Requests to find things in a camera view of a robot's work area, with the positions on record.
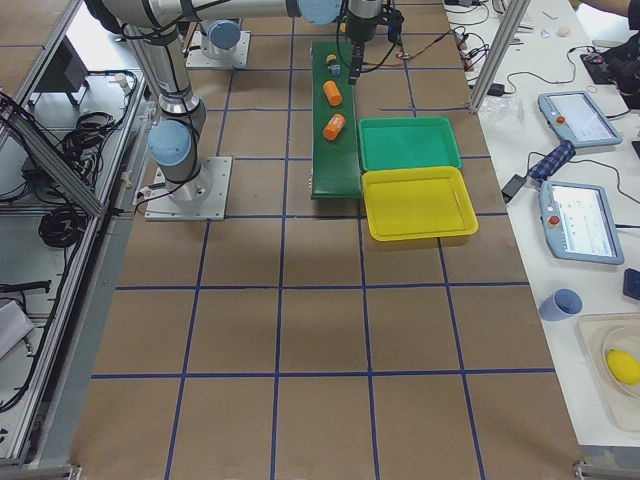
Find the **arm white baseplate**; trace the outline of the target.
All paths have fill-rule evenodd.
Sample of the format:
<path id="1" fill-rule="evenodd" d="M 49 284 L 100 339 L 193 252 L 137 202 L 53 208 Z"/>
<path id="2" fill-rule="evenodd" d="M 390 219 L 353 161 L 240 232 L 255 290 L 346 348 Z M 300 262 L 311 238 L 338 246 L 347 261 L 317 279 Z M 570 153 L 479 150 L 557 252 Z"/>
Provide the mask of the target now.
<path id="1" fill-rule="evenodd" d="M 186 57 L 191 69 L 244 70 L 251 34 L 237 20 L 222 19 L 198 24 Z"/>
<path id="2" fill-rule="evenodd" d="M 177 188 L 176 184 L 164 185 L 165 178 L 159 167 L 154 181 L 161 187 L 146 194 L 144 217 L 149 221 L 221 221 L 225 218 L 229 181 L 232 170 L 231 157 L 200 158 L 199 175 Z"/>

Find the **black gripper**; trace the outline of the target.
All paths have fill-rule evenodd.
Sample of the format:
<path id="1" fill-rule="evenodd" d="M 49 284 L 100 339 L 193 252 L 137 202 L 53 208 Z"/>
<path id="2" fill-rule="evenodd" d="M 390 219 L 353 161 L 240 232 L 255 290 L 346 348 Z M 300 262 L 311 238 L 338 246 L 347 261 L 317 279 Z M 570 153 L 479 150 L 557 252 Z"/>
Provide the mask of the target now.
<path id="1" fill-rule="evenodd" d="M 352 45 L 348 84 L 355 85 L 362 72 L 365 44 L 374 39 L 378 26 L 384 26 L 387 41 L 395 45 L 402 32 L 403 14 L 392 4 L 342 4 L 340 19 Z"/>

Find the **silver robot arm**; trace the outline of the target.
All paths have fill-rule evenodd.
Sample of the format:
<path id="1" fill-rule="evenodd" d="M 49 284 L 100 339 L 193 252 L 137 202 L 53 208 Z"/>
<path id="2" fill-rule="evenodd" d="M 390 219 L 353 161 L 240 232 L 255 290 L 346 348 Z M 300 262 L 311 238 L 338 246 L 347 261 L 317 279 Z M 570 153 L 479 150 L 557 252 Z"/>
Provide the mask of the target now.
<path id="1" fill-rule="evenodd" d="M 206 112 L 192 88 L 178 31 L 157 34 L 125 26 L 124 33 L 156 89 L 159 120 L 149 133 L 148 150 L 164 175 L 167 196 L 176 204 L 198 201 L 209 188 L 198 158 Z"/>

